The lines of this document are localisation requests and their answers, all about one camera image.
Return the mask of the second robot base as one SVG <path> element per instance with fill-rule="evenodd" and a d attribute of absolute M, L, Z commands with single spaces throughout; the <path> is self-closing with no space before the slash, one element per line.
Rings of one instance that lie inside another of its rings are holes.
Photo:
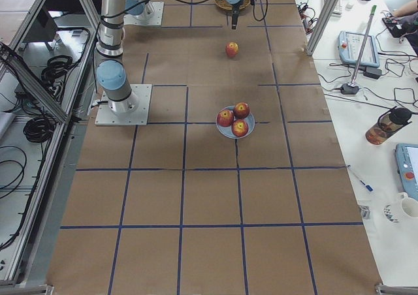
<path fill-rule="evenodd" d="M 124 16 L 125 25 L 142 27 L 160 27 L 163 21 L 164 2 L 150 1 L 141 3 L 130 10 Z"/>

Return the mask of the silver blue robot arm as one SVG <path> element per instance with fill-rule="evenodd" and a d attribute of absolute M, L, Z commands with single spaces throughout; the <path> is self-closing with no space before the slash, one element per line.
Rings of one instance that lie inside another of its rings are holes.
<path fill-rule="evenodd" d="M 121 62 L 124 16 L 149 1 L 151 0 L 102 0 L 96 49 L 104 60 L 97 67 L 96 74 L 108 97 L 110 111 L 116 115 L 133 112 L 138 104 L 138 97 L 128 82 Z M 226 2 L 232 6 L 232 28 L 236 29 L 240 6 L 244 0 L 226 0 Z"/>

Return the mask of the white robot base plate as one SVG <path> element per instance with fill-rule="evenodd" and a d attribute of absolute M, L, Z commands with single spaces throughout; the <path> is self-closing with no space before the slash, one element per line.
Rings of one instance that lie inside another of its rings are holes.
<path fill-rule="evenodd" d="M 95 124 L 97 126 L 145 126 L 152 96 L 151 84 L 131 84 L 131 95 L 124 101 L 116 102 L 108 98 L 103 91 L 98 107 Z"/>

